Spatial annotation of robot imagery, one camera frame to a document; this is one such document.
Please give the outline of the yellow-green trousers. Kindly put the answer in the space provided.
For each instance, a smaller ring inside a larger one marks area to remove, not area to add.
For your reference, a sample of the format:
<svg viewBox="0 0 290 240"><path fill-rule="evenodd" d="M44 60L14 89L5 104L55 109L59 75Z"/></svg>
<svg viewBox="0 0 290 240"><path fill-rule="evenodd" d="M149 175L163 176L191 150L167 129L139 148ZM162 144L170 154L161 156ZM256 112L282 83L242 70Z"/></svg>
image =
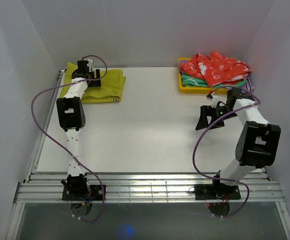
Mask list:
<svg viewBox="0 0 290 240"><path fill-rule="evenodd" d="M71 83L72 73L78 69L76 64L67 63L64 84ZM118 103L121 101L126 77L123 76L122 69L111 69L107 71L101 79L101 87L87 88L82 96L83 104ZM70 86L63 87L60 98L68 92Z"/></svg>

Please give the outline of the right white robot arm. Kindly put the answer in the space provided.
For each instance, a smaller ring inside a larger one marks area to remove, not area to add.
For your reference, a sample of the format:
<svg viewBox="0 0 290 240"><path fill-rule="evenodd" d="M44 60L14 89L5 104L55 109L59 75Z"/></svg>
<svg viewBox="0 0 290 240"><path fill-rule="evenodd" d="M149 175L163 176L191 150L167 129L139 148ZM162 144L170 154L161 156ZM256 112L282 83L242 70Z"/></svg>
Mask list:
<svg viewBox="0 0 290 240"><path fill-rule="evenodd" d="M271 166L277 153L281 128L270 124L259 112L260 100L247 90L231 87L226 92L226 102L222 102L211 90L207 98L211 105L200 108L196 130L217 129L224 126L227 119L238 117L243 129L235 147L234 160L213 177L211 194L223 198L237 192L237 185L248 173L255 169Z"/></svg>

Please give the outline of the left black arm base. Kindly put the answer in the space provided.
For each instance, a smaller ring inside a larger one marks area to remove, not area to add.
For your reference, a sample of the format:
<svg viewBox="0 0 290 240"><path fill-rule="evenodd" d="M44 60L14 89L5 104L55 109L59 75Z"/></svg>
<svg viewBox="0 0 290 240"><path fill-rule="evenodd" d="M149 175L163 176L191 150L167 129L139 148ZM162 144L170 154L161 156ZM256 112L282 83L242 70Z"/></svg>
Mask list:
<svg viewBox="0 0 290 240"><path fill-rule="evenodd" d="M63 188L63 201L102 201L106 196L106 186L103 185L86 185L79 188Z"/></svg>

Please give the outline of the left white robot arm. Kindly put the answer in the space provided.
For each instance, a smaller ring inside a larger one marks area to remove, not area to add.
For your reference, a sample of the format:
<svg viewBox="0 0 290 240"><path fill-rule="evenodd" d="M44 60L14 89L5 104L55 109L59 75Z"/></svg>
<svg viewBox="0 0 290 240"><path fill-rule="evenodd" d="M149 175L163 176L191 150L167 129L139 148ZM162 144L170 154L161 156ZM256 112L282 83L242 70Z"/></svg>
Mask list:
<svg viewBox="0 0 290 240"><path fill-rule="evenodd" d="M86 124L82 106L82 96L88 87L99 87L100 71L94 69L92 59L77 61L77 69L71 74L71 85L63 97L56 101L60 127L65 132L69 154L69 168L66 180L62 181L65 194L85 200L90 196L91 188L87 185L87 171L79 163L81 148L79 143L80 130Z"/></svg>

